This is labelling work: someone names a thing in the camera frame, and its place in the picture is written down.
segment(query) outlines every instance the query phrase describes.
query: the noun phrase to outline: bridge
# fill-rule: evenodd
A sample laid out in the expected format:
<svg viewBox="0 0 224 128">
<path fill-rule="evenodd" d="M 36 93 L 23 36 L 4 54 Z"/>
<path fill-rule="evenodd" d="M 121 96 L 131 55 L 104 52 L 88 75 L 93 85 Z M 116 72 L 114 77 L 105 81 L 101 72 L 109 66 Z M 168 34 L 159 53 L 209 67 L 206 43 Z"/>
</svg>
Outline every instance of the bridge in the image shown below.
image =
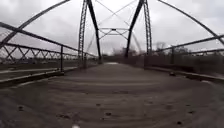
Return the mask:
<svg viewBox="0 0 224 128">
<path fill-rule="evenodd" d="M 69 1 L 43 10 L 19 27 L 0 22 L 1 28 L 10 30 L 0 44 L 0 127 L 224 126 L 224 78 L 221 75 L 224 73 L 224 49 L 187 49 L 209 41 L 224 45 L 224 35 L 161 0 L 158 2 L 184 14 L 212 36 L 154 49 L 147 0 L 138 0 L 132 22 L 127 23 L 129 28 L 100 28 L 92 1 L 83 0 L 78 48 L 24 30 L 42 15 Z M 107 9 L 112 16 L 119 17 L 117 12 Z M 96 40 L 91 41 L 85 51 L 88 10 Z M 137 40 L 133 28 L 141 10 L 145 17 L 146 49 L 132 54 L 132 38 Z M 17 34 L 47 42 L 58 49 L 11 43 Z M 102 55 L 101 39 L 108 35 L 127 40 L 121 54 Z M 88 51 L 93 43 L 97 46 L 97 55 Z"/>
</svg>

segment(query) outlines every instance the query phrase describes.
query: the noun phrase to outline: metal truss beam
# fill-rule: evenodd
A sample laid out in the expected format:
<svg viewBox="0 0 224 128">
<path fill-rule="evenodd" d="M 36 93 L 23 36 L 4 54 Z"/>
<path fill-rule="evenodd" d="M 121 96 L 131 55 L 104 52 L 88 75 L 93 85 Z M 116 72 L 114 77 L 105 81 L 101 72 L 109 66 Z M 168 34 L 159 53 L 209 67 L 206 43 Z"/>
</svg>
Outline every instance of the metal truss beam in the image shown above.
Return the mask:
<svg viewBox="0 0 224 128">
<path fill-rule="evenodd" d="M 200 21 L 198 21 L 196 18 L 192 17 L 191 15 L 187 14 L 186 12 L 184 12 L 183 10 L 180 10 L 179 8 L 171 5 L 171 4 L 168 4 L 162 0 L 158 0 L 159 2 L 177 10 L 178 12 L 184 14 L 185 16 L 189 17 L 191 20 L 193 20 L 194 22 L 196 22 L 197 24 L 199 24 L 201 27 L 203 27 L 205 30 L 207 30 L 210 34 L 212 34 L 214 37 L 216 37 L 223 45 L 224 45 L 224 41 L 220 38 L 218 38 L 218 34 L 216 34 L 214 31 L 212 31 L 209 27 L 207 27 L 206 25 L 204 25 L 203 23 L 201 23 Z"/>
<path fill-rule="evenodd" d="M 47 12 L 49 12 L 49 11 L 51 11 L 51 10 L 57 8 L 57 7 L 59 7 L 59 6 L 62 5 L 62 4 L 67 3 L 68 1 L 70 1 L 70 0 L 64 0 L 64 1 L 62 1 L 62 2 L 59 2 L 59 3 L 57 3 L 57 4 L 55 4 L 55 5 L 51 6 L 51 7 L 49 7 L 49 8 L 47 8 L 47 9 L 43 10 L 42 12 L 36 14 L 35 16 L 31 17 L 29 20 L 27 20 L 26 22 L 24 22 L 24 23 L 23 23 L 22 25 L 20 25 L 18 28 L 19 28 L 19 29 L 24 29 L 25 27 L 27 27 L 29 24 L 31 24 L 33 21 L 35 21 L 36 19 L 38 19 L 38 18 L 41 17 L 42 15 L 46 14 Z M 7 37 L 5 37 L 5 38 L 2 40 L 2 43 L 1 43 L 0 47 L 3 46 L 4 43 L 8 43 L 8 42 L 9 42 L 9 41 L 10 41 L 16 34 L 17 34 L 16 31 L 11 32 Z"/>
<path fill-rule="evenodd" d="M 99 57 L 99 62 L 101 62 L 102 60 L 102 56 L 101 56 L 101 50 L 100 50 L 100 39 L 99 39 L 99 28 L 97 25 L 97 21 L 96 21 L 96 15 L 93 9 L 93 4 L 91 0 L 87 0 L 87 5 L 89 7 L 89 11 L 90 11 L 90 15 L 93 21 L 93 25 L 95 28 L 95 32 L 96 32 L 96 44 L 97 44 L 97 50 L 98 50 L 98 57 Z"/>
<path fill-rule="evenodd" d="M 151 31 L 151 21 L 149 14 L 148 1 L 144 0 L 144 14 L 145 14 L 145 29 L 146 29 L 146 54 L 152 52 L 152 31 Z"/>
<path fill-rule="evenodd" d="M 87 0 L 83 0 L 82 14 L 79 28 L 79 44 L 78 44 L 78 65 L 83 66 L 84 62 L 84 40 L 85 40 L 85 25 L 86 25 L 86 14 L 87 14 Z"/>
<path fill-rule="evenodd" d="M 36 38 L 36 39 L 39 39 L 39 40 L 42 40 L 42 41 L 46 41 L 46 42 L 51 43 L 51 44 L 55 44 L 55 45 L 58 45 L 58 46 L 62 46 L 64 48 L 68 48 L 68 49 L 71 49 L 71 50 L 74 50 L 74 51 L 78 51 L 77 49 L 72 48 L 70 46 L 58 43 L 56 41 L 53 41 L 51 39 L 47 39 L 45 37 L 39 36 L 39 35 L 31 33 L 31 32 L 27 32 L 27 31 L 21 30 L 19 28 L 13 27 L 11 25 L 8 25 L 8 24 L 2 23 L 2 22 L 0 22 L 0 27 L 8 29 L 8 30 L 11 30 L 11 31 L 16 31 L 17 33 L 22 33 L 24 35 L 27 35 L 27 36 L 30 36 L 30 37 L 33 37 L 33 38 Z"/>
<path fill-rule="evenodd" d="M 137 9 L 136 9 L 135 14 L 134 14 L 134 18 L 133 18 L 133 20 L 131 22 L 131 25 L 130 25 L 129 34 L 128 34 L 128 43 L 127 43 L 127 48 L 126 48 L 126 52 L 125 52 L 125 58 L 128 58 L 129 48 L 130 48 L 130 44 L 131 44 L 132 31 L 133 31 L 133 28 L 135 26 L 135 23 L 137 21 L 137 18 L 139 16 L 139 13 L 141 11 L 141 8 L 142 8 L 143 4 L 144 4 L 144 0 L 139 0 Z"/>
</svg>

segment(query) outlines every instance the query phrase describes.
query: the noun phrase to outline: vertical steel post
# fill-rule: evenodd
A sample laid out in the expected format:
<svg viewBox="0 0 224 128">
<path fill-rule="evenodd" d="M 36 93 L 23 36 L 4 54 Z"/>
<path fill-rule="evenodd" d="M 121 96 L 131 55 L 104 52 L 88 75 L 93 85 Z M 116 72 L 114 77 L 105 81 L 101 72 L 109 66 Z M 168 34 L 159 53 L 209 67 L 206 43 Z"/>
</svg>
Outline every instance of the vertical steel post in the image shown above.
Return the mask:
<svg viewBox="0 0 224 128">
<path fill-rule="evenodd" d="M 87 54 L 84 54 L 84 61 L 83 61 L 83 68 L 86 69 L 87 68 Z"/>
<path fill-rule="evenodd" d="M 171 57 L 170 57 L 170 64 L 171 65 L 174 65 L 174 63 L 175 63 L 175 48 L 174 47 L 172 47 L 171 48 Z"/>
<path fill-rule="evenodd" d="M 63 58 L 63 46 L 61 46 L 61 62 L 60 62 L 60 66 L 61 66 L 60 70 L 61 70 L 61 72 L 64 71 L 64 65 L 63 65 L 63 63 L 64 63 L 64 58 Z"/>
</svg>

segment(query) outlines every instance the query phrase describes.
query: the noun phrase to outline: road surface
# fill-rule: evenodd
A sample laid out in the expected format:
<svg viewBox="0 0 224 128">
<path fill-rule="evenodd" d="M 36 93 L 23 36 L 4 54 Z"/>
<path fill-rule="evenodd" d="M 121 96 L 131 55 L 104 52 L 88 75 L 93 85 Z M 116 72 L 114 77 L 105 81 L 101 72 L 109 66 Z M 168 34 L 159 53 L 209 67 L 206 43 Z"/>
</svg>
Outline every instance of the road surface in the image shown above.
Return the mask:
<svg viewBox="0 0 224 128">
<path fill-rule="evenodd" d="M 104 64 L 0 90 L 0 128 L 223 128 L 224 87 Z"/>
</svg>

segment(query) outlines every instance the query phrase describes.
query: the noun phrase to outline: overcast sky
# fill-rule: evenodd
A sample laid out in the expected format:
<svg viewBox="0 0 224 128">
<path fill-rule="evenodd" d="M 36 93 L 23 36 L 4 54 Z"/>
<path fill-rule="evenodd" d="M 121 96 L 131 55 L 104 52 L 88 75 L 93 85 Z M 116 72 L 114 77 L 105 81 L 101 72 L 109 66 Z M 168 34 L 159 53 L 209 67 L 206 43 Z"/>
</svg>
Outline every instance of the overcast sky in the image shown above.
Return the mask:
<svg viewBox="0 0 224 128">
<path fill-rule="evenodd" d="M 60 2 L 61 0 L 1 0 L 0 2 L 0 21 L 18 27 L 24 21 L 39 13 L 41 10 Z M 117 11 L 132 0 L 99 0 L 113 11 Z M 218 34 L 224 33 L 224 1 L 223 0 L 166 0 L 168 3 L 186 11 L 196 17 L 202 23 L 210 27 Z M 176 12 L 175 10 L 159 3 L 157 0 L 148 0 L 152 21 L 153 43 L 166 42 L 167 46 L 174 44 L 187 43 L 197 39 L 211 37 L 211 35 L 195 24 L 189 18 Z M 137 1 L 130 7 L 124 9 L 118 15 L 128 23 L 135 12 Z M 93 0 L 97 21 L 111 15 L 98 2 Z M 77 48 L 78 33 L 81 14 L 82 0 L 71 0 L 70 2 L 50 11 L 42 16 L 25 30 L 45 36 L 60 43 Z M 145 28 L 144 15 L 141 12 L 136 26 L 134 28 L 136 37 L 140 42 L 141 49 L 145 50 Z M 94 34 L 92 21 L 88 14 L 86 24 L 85 49 L 91 41 Z M 104 22 L 100 27 L 128 28 L 128 26 L 119 18 L 114 16 L 112 19 Z M 1 39 L 10 31 L 0 28 Z M 44 47 L 47 49 L 57 49 L 56 46 L 40 42 L 36 39 L 24 35 L 17 35 L 11 43 L 19 43 L 35 47 Z M 101 40 L 102 51 L 111 53 L 113 49 L 119 49 L 126 46 L 126 40 L 119 36 L 107 36 Z M 222 47 L 219 42 L 208 42 L 203 45 L 192 46 L 196 49 L 213 49 Z M 90 52 L 96 53 L 96 45 L 93 43 Z"/>
</svg>

